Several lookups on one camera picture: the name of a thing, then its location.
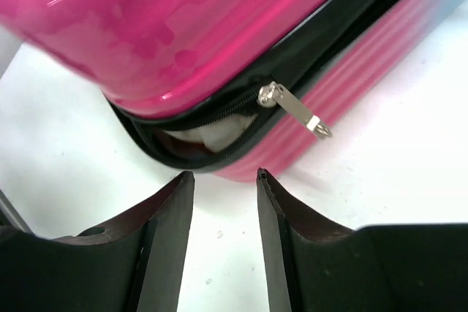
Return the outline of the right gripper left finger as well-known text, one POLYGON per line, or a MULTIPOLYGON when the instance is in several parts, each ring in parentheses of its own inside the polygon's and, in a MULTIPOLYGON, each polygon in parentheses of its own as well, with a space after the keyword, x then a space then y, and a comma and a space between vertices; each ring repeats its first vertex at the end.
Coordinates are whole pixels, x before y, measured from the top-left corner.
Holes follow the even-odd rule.
POLYGON ((182 172, 157 193, 76 236, 32 232, 1 198, 3 311, 175 311, 195 192, 182 172))

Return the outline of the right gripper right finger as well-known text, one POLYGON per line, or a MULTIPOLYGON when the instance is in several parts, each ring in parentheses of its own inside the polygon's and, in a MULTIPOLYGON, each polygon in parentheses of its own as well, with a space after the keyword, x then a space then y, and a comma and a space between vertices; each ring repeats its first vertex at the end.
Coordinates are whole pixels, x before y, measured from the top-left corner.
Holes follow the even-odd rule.
POLYGON ((353 230, 257 172, 271 311, 465 311, 467 225, 353 230))

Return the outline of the cream ruffled cloth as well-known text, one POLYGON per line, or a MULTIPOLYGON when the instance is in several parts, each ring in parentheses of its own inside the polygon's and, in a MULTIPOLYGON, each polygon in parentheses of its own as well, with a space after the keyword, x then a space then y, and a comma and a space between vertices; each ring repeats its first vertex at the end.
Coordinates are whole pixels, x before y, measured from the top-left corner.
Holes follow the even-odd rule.
POLYGON ((233 114, 220 121, 185 131, 167 133, 178 140, 204 145, 209 151, 218 152, 236 141, 253 123, 256 115, 233 114))

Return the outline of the silver zipper pull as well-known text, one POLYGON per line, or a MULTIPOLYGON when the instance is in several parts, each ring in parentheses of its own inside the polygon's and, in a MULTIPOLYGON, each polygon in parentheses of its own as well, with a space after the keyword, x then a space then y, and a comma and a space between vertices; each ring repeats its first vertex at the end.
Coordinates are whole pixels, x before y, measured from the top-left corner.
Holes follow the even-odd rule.
POLYGON ((282 84, 272 81, 261 87, 257 102, 264 108, 280 106, 319 139, 332 137, 332 131, 322 119, 282 84))

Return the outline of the pink teal kids suitcase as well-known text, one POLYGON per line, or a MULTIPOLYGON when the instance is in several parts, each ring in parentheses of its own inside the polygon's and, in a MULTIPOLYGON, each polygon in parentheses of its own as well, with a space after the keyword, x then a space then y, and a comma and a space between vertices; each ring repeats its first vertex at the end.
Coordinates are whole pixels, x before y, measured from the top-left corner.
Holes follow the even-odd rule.
POLYGON ((138 147, 178 170, 254 180, 317 140, 259 90, 284 85, 332 131, 464 0, 1 0, 1 25, 99 86, 138 147), (225 149, 185 131, 256 115, 225 149))

